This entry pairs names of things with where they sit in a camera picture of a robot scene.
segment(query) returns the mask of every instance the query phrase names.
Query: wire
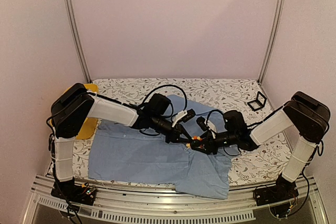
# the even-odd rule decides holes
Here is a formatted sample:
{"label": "wire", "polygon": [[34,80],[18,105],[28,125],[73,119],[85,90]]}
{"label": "wire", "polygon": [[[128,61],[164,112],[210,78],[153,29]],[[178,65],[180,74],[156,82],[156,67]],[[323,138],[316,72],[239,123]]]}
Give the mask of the wire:
{"label": "wire", "polygon": [[237,157],[237,156],[240,156],[242,153],[241,153],[241,150],[239,149],[239,147],[237,146],[238,150],[239,150],[239,154],[236,154],[236,155],[231,155],[231,154],[228,154],[225,150],[225,147],[223,148],[223,151],[230,157]]}
{"label": "wire", "polygon": [[174,88],[177,88],[179,89],[182,93],[183,93],[183,96],[184,96],[184,109],[185,110],[187,108],[187,105],[188,105],[188,99],[187,99],[187,95],[186,93],[184,92],[184,90],[179,87],[179,86],[176,86],[176,85],[173,85],[173,84],[165,84],[165,85],[161,85],[161,86],[158,86],[157,88],[153,89],[152,91],[150,91],[146,96],[145,98],[143,99],[142,103],[139,105],[143,105],[145,103],[145,101],[148,99],[148,97],[153,93],[155,92],[156,90],[158,89],[161,89],[161,88],[165,88],[165,87],[174,87]]}
{"label": "wire", "polygon": [[278,112],[279,110],[281,110],[287,103],[285,103],[284,105],[282,105],[281,107],[277,108],[276,110],[274,110],[272,113],[270,113],[267,117],[265,117],[265,119],[263,119],[262,121],[259,121],[259,122],[256,122],[256,123],[253,123],[253,124],[250,124],[248,125],[247,127],[250,128],[252,126],[255,126],[255,125],[258,125],[260,123],[263,123],[264,121],[266,121],[267,119],[269,119],[271,116],[273,116],[276,112]]}
{"label": "wire", "polygon": [[77,224],[77,223],[75,223],[74,221],[73,221],[73,219],[72,219],[72,217],[73,216],[70,216],[70,210],[69,210],[69,208],[67,209],[67,212],[68,212],[68,220],[70,220],[73,224]]}
{"label": "wire", "polygon": [[253,191],[253,199],[254,199],[254,200],[257,200],[256,191],[257,191],[257,189],[258,189],[259,187],[261,187],[261,186],[265,186],[271,193],[276,194],[276,192],[275,192],[275,191],[272,191],[268,186],[266,186],[266,185],[260,185],[260,186],[257,186],[257,187],[254,189],[254,191]]}
{"label": "wire", "polygon": [[323,151],[324,151],[324,142],[321,140],[320,143],[322,144],[321,152],[320,152],[320,146],[319,146],[319,147],[317,148],[317,154],[318,154],[319,156],[322,156]]}
{"label": "wire", "polygon": [[139,130],[139,132],[143,135],[146,135],[146,136],[159,136],[160,134],[149,134],[149,133],[146,133],[145,131],[142,131],[142,130]]}
{"label": "wire", "polygon": [[68,198],[63,194],[63,192],[62,192],[62,190],[61,190],[61,188],[59,186],[59,180],[56,177],[55,161],[54,161],[54,166],[52,168],[52,171],[53,171],[53,177],[54,177],[55,184],[57,186],[58,191],[61,193],[62,197],[65,199],[66,203],[68,204],[68,207],[71,208],[72,211],[75,213],[76,218],[78,219],[79,223],[83,224],[83,222],[81,221],[81,219],[79,218],[79,216],[77,214],[77,211],[75,210],[75,208],[73,207],[73,205],[71,204],[71,202],[68,200]]}
{"label": "wire", "polygon": [[309,191],[310,191],[310,185],[309,185],[309,181],[308,181],[307,177],[306,177],[305,174],[304,174],[305,169],[306,169],[306,167],[304,167],[303,170],[302,170],[302,176],[303,176],[303,177],[305,178],[305,180],[307,181],[307,186],[308,186],[307,195],[306,195],[306,197],[305,197],[305,199],[304,199],[302,205],[301,205],[295,212],[289,214],[288,216],[292,216],[292,215],[296,214],[298,211],[300,211],[300,210],[302,209],[302,207],[305,205],[305,203],[307,202],[307,200],[308,200],[308,197],[309,197]]}
{"label": "wire", "polygon": [[292,206],[295,207],[295,206],[298,205],[298,204],[297,204],[297,200],[298,200],[298,198],[297,198],[294,194],[293,194],[293,196],[294,196],[294,202],[293,202]]}
{"label": "wire", "polygon": [[164,115],[164,116],[163,116],[164,118],[172,118],[173,115],[174,115],[174,106],[173,106],[173,103],[170,102],[169,105],[172,107],[172,113],[171,113],[170,115]]}
{"label": "wire", "polygon": [[[215,110],[211,110],[211,111],[209,111],[209,114],[208,114],[208,116],[206,117],[206,120],[205,120],[205,124],[206,124],[206,126],[208,126],[208,121],[209,121],[210,115],[211,115],[212,113],[214,113],[214,112],[218,112],[219,114],[221,114],[222,116],[224,116],[224,113],[223,113],[221,110],[215,109]],[[217,134],[217,132],[215,132],[212,128],[210,128],[210,127],[208,127],[208,128],[209,128],[212,132],[214,132],[214,133]]]}

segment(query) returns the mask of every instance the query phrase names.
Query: pink wall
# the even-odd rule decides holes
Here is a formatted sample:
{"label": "pink wall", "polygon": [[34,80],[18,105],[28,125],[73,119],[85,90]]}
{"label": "pink wall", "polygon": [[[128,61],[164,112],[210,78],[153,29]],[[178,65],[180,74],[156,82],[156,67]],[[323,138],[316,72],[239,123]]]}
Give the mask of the pink wall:
{"label": "pink wall", "polygon": [[93,79],[258,77],[276,0],[73,0]]}
{"label": "pink wall", "polygon": [[264,87],[274,106],[298,90],[331,110],[322,157],[310,167],[330,223],[336,220],[336,0],[285,0]]}
{"label": "pink wall", "polygon": [[18,224],[49,162],[45,119],[83,75],[64,0],[0,0],[0,222]]}

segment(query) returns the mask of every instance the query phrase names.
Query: vertical metal pole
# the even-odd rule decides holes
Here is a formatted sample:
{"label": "vertical metal pole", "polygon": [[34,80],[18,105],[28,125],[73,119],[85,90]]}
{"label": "vertical metal pole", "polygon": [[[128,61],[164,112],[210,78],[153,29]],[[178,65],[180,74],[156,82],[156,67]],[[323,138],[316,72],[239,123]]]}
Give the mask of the vertical metal pole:
{"label": "vertical metal pole", "polygon": [[75,20],[75,14],[74,14],[74,8],[72,6],[72,0],[64,0],[65,1],[65,6],[66,10],[68,13],[68,18],[69,18],[69,23],[70,23],[70,28],[73,36],[73,41],[75,43],[75,48],[77,51],[78,59],[80,62],[80,66],[82,68],[85,80],[90,83],[91,82],[91,77],[88,69],[88,65],[86,63],[84,53],[83,53],[83,48],[80,42],[79,38],[79,33],[76,25],[76,20]]}
{"label": "vertical metal pole", "polygon": [[271,34],[270,34],[270,37],[269,37],[269,40],[268,40],[268,45],[267,45],[267,49],[266,49],[265,58],[264,58],[264,61],[262,63],[262,68],[261,68],[259,78],[258,78],[258,83],[260,85],[262,85],[262,83],[265,79],[265,75],[266,75],[266,72],[267,72],[269,60],[270,60],[271,55],[272,55],[273,47],[274,47],[274,44],[275,44],[275,39],[276,39],[276,36],[277,36],[279,24],[280,24],[280,18],[281,18],[282,8],[284,6],[284,1],[285,0],[277,0],[277,6],[276,6],[276,11],[275,11],[274,20],[273,20],[273,26],[272,26]]}

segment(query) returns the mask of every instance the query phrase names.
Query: metal bracket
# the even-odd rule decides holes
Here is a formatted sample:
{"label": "metal bracket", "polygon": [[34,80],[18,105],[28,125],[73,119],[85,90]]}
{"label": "metal bracket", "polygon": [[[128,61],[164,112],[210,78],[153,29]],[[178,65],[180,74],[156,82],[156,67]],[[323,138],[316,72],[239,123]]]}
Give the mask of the metal bracket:
{"label": "metal bracket", "polygon": [[262,68],[261,68],[259,78],[258,78],[258,83],[261,85],[264,82],[269,60],[271,58],[271,54],[272,54],[273,47],[275,44],[275,39],[277,37],[277,32],[278,32],[278,28],[280,24],[280,18],[281,18],[281,13],[282,13],[282,8],[284,6],[284,2],[285,0],[277,0],[276,11],[274,14],[274,19],[273,19],[273,26],[272,26],[271,34],[269,36],[266,54],[265,54],[264,61],[262,63]]}
{"label": "metal bracket", "polygon": [[257,98],[253,101],[250,101],[247,103],[247,105],[253,110],[253,111],[258,111],[261,110],[263,107],[266,105],[267,98],[264,94],[262,94],[260,91],[257,93]]}

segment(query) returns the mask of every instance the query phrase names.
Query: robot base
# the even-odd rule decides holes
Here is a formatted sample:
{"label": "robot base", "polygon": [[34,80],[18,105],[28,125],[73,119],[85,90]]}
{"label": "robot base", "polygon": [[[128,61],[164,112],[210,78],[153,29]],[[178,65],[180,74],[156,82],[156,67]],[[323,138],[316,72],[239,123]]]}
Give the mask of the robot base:
{"label": "robot base", "polygon": [[295,182],[288,182],[281,174],[278,177],[275,186],[256,188],[253,195],[257,206],[289,200],[298,196],[299,193]]}
{"label": "robot base", "polygon": [[51,195],[60,199],[65,199],[64,196],[66,196],[71,202],[93,206],[97,191],[92,187],[89,190],[91,190],[90,194],[87,194],[83,187],[75,185],[75,179],[72,179],[67,182],[59,182],[58,185],[54,183]]}

